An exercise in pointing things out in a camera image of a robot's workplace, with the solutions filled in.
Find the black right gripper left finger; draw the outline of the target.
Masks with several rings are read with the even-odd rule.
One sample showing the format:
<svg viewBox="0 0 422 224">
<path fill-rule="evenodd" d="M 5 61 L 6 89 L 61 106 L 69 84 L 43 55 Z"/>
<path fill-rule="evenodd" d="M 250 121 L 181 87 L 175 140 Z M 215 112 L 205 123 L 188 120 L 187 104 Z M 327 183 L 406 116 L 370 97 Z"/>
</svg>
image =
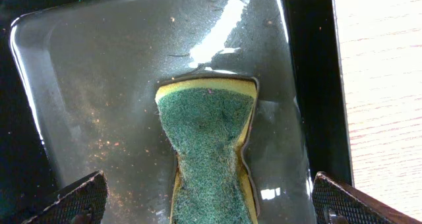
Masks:
<svg viewBox="0 0 422 224">
<path fill-rule="evenodd" d="M 103 171 L 94 171 L 61 190 L 32 204 L 22 214 L 22 223 L 102 222 L 108 197 Z"/>
</svg>

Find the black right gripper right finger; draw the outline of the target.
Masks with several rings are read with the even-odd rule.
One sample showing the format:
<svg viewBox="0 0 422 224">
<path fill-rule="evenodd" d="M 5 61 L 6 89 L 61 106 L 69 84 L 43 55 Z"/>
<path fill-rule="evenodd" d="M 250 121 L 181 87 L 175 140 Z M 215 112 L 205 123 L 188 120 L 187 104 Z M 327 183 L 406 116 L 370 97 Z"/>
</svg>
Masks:
<svg viewBox="0 0 422 224">
<path fill-rule="evenodd" d="M 324 172 L 316 174 L 312 200 L 318 223 L 420 224 L 420 221 Z"/>
</svg>

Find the yellow green scrub sponge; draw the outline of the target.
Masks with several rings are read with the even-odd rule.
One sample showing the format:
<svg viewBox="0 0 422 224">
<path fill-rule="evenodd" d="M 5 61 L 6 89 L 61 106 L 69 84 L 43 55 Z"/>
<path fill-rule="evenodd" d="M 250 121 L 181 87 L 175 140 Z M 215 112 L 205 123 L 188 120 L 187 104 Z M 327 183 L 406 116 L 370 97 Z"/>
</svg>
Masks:
<svg viewBox="0 0 422 224">
<path fill-rule="evenodd" d="M 155 101 L 176 153 L 171 223 L 256 223 L 243 148 L 258 90 L 252 80 L 196 78 L 160 86 Z"/>
</svg>

